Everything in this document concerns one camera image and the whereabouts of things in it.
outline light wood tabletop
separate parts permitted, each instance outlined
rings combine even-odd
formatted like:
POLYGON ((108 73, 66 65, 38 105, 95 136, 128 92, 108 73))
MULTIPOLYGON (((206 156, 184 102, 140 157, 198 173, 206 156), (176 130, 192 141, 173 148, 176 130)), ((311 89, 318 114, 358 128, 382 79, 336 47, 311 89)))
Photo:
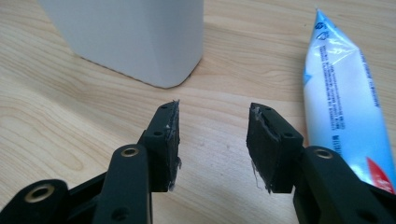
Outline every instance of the light wood tabletop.
POLYGON ((38 180, 73 188, 106 171, 158 106, 180 100, 183 166, 174 191, 153 193, 154 223, 297 223, 292 195, 257 186, 248 109, 269 105, 306 138, 302 75, 315 7, 364 52, 395 160, 393 0, 207 0, 203 58, 167 90, 78 57, 37 1, 0 0, 0 209, 38 180))

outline metal ring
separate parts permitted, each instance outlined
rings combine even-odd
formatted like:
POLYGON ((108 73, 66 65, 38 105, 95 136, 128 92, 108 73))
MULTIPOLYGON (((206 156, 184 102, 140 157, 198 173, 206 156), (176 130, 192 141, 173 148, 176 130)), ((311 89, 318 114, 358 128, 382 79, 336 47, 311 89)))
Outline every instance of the metal ring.
POLYGON ((132 157, 135 156, 139 153, 139 149, 134 148, 134 147, 128 147, 125 148, 122 152, 121 152, 121 156, 123 157, 132 157))
POLYGON ((47 199, 55 191, 51 184, 44 184, 35 187, 26 194, 24 200, 28 203, 38 203, 47 199))
POLYGON ((317 156, 319 156, 323 159, 326 159, 326 160, 332 159, 332 153, 329 152, 328 150, 318 148, 318 149, 315 149, 314 152, 315 152, 315 154, 317 154, 317 156))

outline blue and white package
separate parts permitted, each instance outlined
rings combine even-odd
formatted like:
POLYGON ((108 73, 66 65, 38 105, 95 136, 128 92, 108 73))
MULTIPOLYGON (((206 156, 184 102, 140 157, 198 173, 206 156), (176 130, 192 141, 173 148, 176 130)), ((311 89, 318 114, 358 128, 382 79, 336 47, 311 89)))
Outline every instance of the blue and white package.
POLYGON ((361 50, 319 9, 304 70, 311 146, 338 152, 364 182, 395 193, 382 110, 361 50))

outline red logo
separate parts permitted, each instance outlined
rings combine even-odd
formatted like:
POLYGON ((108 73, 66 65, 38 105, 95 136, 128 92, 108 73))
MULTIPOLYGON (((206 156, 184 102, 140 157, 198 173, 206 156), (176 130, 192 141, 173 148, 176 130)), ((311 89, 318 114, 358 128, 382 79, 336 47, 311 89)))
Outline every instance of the red logo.
POLYGON ((393 189, 393 186, 390 183, 387 175, 384 173, 384 171, 381 170, 381 167, 379 167, 370 158, 367 158, 367 162, 369 163, 369 169, 374 182, 374 186, 394 194, 395 190, 393 189))

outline plastic package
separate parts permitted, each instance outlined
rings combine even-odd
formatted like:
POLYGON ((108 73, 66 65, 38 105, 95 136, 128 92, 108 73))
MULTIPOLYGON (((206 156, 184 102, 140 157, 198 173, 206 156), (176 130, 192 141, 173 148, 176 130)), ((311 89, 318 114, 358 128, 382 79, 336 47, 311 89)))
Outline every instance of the plastic package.
POLYGON ((310 145, 338 152, 362 181, 395 193, 391 146, 369 66, 319 9, 305 61, 304 101, 310 145))

